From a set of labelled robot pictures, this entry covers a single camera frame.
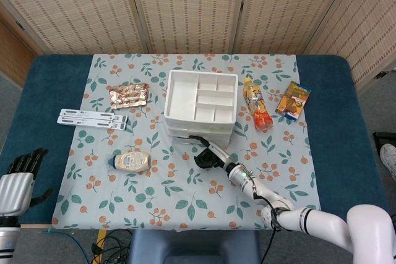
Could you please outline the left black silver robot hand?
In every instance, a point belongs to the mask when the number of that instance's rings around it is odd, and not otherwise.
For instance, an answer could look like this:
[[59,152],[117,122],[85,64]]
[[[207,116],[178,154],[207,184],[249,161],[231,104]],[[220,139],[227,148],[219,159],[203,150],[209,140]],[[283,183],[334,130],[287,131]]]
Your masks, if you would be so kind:
[[39,197],[32,196],[41,162],[47,153],[47,149],[37,148],[31,153],[20,155],[1,176],[2,218],[18,218],[29,208],[43,203],[51,196],[52,188],[47,189]]

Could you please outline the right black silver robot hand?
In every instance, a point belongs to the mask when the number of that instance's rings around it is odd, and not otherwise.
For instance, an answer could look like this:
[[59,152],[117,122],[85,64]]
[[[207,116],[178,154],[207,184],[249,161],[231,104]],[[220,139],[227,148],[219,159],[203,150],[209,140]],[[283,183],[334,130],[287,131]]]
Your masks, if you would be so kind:
[[236,167],[231,155],[216,143],[197,135],[190,135],[189,138],[198,140],[205,147],[199,155],[194,157],[194,161],[198,167],[202,169],[222,168],[227,174]]

